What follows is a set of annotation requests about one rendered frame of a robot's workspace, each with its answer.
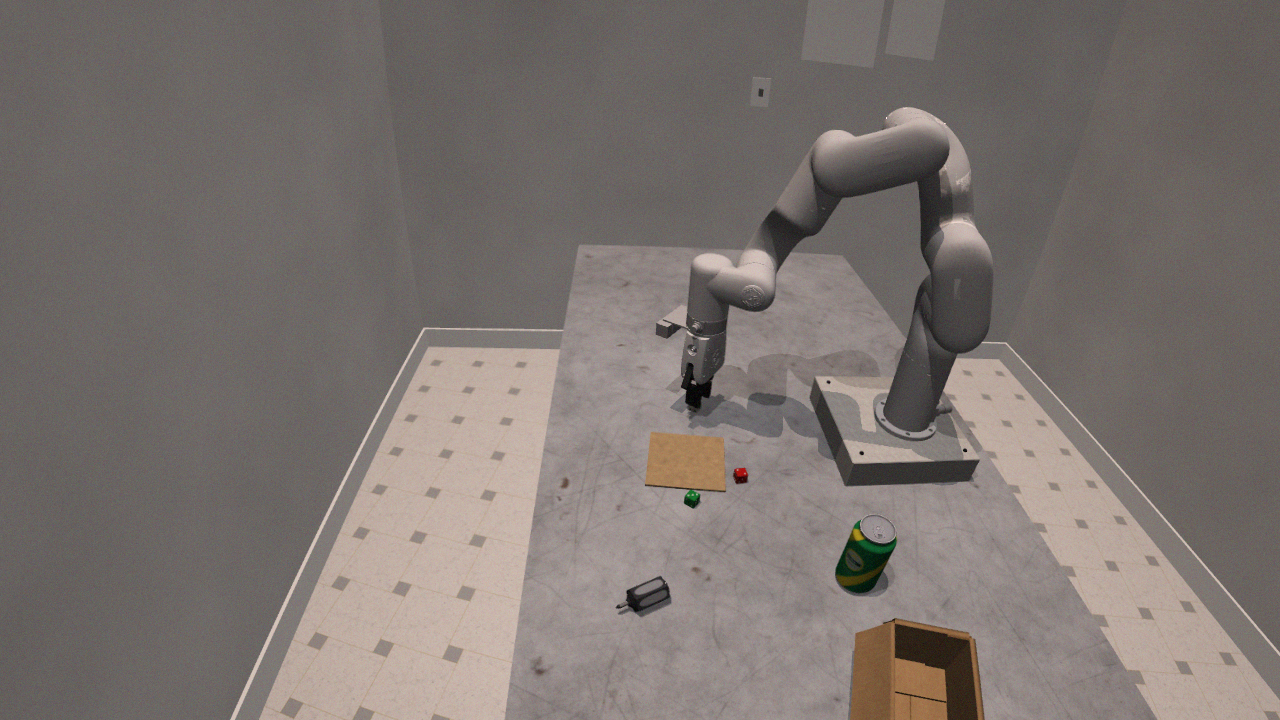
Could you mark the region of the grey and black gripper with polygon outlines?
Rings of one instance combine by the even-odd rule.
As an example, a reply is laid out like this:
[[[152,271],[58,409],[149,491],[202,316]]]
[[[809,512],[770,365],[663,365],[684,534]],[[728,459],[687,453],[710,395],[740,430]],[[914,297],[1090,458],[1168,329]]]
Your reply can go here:
[[[681,363],[684,378],[681,388],[686,389],[685,404],[700,407],[701,396],[710,397],[712,379],[724,364],[726,336],[727,331],[721,334],[698,334],[687,329]],[[696,386],[691,380],[695,380]]]

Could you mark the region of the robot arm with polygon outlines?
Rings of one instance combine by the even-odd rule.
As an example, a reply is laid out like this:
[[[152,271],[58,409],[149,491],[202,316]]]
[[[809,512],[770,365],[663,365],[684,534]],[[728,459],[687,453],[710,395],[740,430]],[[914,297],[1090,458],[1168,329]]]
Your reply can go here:
[[[680,328],[721,334],[730,305],[765,310],[774,301],[776,274],[785,259],[826,225],[841,199],[916,182],[922,255],[931,274],[916,292],[888,400],[876,405],[874,416],[891,436],[924,441],[934,436],[934,418],[952,413],[951,404],[937,401],[957,354],[977,348],[989,331],[993,260],[977,231],[966,152],[945,122],[916,108],[900,108],[881,131],[854,137],[831,129],[817,138],[736,268],[718,254],[695,258],[689,306],[680,305],[657,322],[657,334],[668,340]]]

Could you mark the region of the tan mat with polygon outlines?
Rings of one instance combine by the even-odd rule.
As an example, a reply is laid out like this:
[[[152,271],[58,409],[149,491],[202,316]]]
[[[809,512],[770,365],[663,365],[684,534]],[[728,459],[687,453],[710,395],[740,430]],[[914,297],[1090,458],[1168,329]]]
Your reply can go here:
[[[726,492],[724,438],[652,432],[645,486]]]

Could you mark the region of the green soda can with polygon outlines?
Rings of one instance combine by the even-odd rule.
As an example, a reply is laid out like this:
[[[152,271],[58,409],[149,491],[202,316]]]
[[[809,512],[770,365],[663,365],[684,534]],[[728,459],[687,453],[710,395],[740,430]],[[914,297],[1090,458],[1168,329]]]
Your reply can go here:
[[[849,537],[835,574],[845,589],[872,591],[897,544],[896,528],[888,518],[869,514],[859,520]]]

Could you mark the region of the open brown cardboard box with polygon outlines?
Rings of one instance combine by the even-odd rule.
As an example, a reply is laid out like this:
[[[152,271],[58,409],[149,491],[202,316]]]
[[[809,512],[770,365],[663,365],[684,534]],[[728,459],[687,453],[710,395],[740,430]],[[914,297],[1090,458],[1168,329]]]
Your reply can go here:
[[[977,641],[897,618],[855,633],[850,720],[986,720]]]

